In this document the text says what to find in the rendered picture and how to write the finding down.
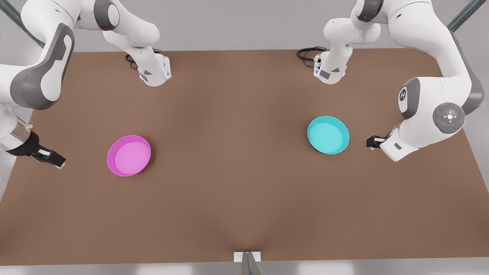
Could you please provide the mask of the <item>blue plate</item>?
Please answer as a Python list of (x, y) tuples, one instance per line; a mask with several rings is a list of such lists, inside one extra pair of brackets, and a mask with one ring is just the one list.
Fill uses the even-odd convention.
[(315, 150), (328, 155), (343, 152), (350, 143), (349, 129), (333, 116), (319, 116), (312, 120), (307, 137)]

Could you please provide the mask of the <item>pink plate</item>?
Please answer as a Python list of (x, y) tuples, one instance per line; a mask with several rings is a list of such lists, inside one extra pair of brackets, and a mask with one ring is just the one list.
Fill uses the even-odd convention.
[(124, 136), (109, 148), (107, 165), (117, 176), (133, 176), (141, 172), (151, 159), (148, 141), (137, 135)]

